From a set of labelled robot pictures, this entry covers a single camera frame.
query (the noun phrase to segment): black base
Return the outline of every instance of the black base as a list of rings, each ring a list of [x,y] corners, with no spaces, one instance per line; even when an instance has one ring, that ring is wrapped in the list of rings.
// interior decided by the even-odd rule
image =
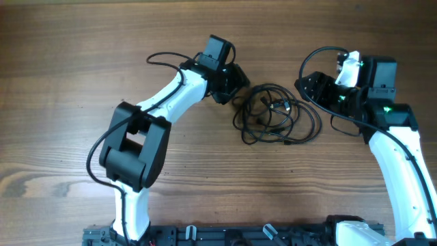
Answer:
[[[369,225],[385,235],[382,224]],[[287,246],[333,245],[332,232],[327,223],[293,226],[275,226],[278,237]],[[109,226],[83,230],[82,246],[122,246],[123,237]],[[197,228],[196,240],[186,240],[186,228],[150,226],[148,236],[131,245],[140,246],[278,246],[264,233],[263,227],[206,227]]]

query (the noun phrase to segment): wooden table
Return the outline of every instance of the wooden table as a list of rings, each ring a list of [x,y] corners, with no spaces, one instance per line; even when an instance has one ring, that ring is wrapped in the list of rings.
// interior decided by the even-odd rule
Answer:
[[[278,83],[296,95],[298,68],[318,47],[395,57],[396,101],[414,109],[435,178],[436,8],[435,1],[397,0],[0,8],[0,244],[78,245],[83,228],[109,224],[114,191],[87,176],[88,150],[120,101],[145,100],[174,77],[172,69],[146,65],[149,54],[194,55],[211,33],[235,44],[253,85]],[[306,74],[334,69],[335,53],[321,54]],[[246,146],[230,105],[211,98],[195,105],[173,125],[163,172],[150,189],[152,223],[319,223],[347,214],[383,223],[393,237],[391,204],[369,146],[333,131],[320,113],[323,134],[312,143]],[[104,177],[96,159],[93,169]]]

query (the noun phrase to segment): wood grain surface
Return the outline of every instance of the wood grain surface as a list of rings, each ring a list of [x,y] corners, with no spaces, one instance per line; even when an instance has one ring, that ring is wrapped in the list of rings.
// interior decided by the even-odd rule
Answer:
[[[0,245],[79,245],[83,228],[109,224],[114,192],[87,176],[88,150],[121,101],[145,100],[174,77],[146,65],[149,54],[194,55],[212,33],[235,44],[253,85],[278,83],[296,95],[298,68],[318,47],[395,57],[396,101],[414,110],[436,183],[436,9],[435,1],[397,0],[0,8]],[[334,69],[335,53],[321,54],[306,74]],[[325,126],[312,143],[246,146],[233,114],[207,98],[173,125],[150,189],[153,224],[319,223],[347,214],[383,223],[394,236],[381,171],[361,138],[333,131],[321,112]],[[293,135],[307,129],[302,119]],[[93,169],[104,177],[96,159]]]

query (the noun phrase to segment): wooden tabletop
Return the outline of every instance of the wooden tabletop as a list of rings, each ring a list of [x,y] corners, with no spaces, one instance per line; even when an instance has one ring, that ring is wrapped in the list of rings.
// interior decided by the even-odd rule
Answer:
[[[436,9],[435,1],[398,0],[0,8],[0,245],[79,245],[83,228],[110,224],[114,191],[85,171],[91,145],[121,101],[146,100],[175,76],[146,65],[148,55],[192,56],[210,34],[235,44],[252,85],[277,83],[297,96],[298,68],[318,47],[394,57],[396,102],[414,110],[436,183]],[[315,70],[335,76],[335,53],[315,58],[305,74]],[[347,214],[383,223],[393,237],[384,180],[362,138],[335,132],[320,111],[324,128],[311,143],[247,146],[233,114],[231,105],[207,98],[173,125],[150,189],[154,225],[319,223]],[[304,135],[308,123],[293,135]],[[93,170],[104,177],[96,159]]]

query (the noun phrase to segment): robotic hand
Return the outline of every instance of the robotic hand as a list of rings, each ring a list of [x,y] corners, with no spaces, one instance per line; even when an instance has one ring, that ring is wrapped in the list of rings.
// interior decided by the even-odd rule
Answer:
[[[234,58],[226,64],[231,49]],[[337,58],[338,78],[321,72],[302,78],[306,62],[328,49],[346,53]],[[127,102],[118,105],[109,130],[91,149],[88,173],[96,182],[117,190],[116,217],[111,227],[85,229],[83,245],[392,245],[384,238],[382,225],[367,225],[363,219],[349,215],[330,215],[318,225],[276,228],[270,224],[263,228],[150,226],[148,189],[163,168],[171,124],[208,94],[217,103],[225,104],[241,87],[249,85],[242,69],[234,63],[235,54],[233,44],[211,36],[203,53],[193,59],[183,56],[187,61],[179,67],[149,61],[155,55],[147,59],[151,64],[175,68],[178,75],[137,106]],[[428,244],[431,241],[426,238],[436,238],[433,204],[437,195],[423,161],[411,108],[393,103],[395,73],[396,62],[391,58],[360,57],[357,51],[348,53],[324,47],[306,58],[295,86],[304,100],[336,117],[353,121],[360,128],[389,191],[399,241],[396,245],[407,245],[409,241]],[[144,144],[129,140],[126,133],[146,135]],[[111,184],[100,181],[90,170],[92,154],[103,141],[99,163],[105,167]]]

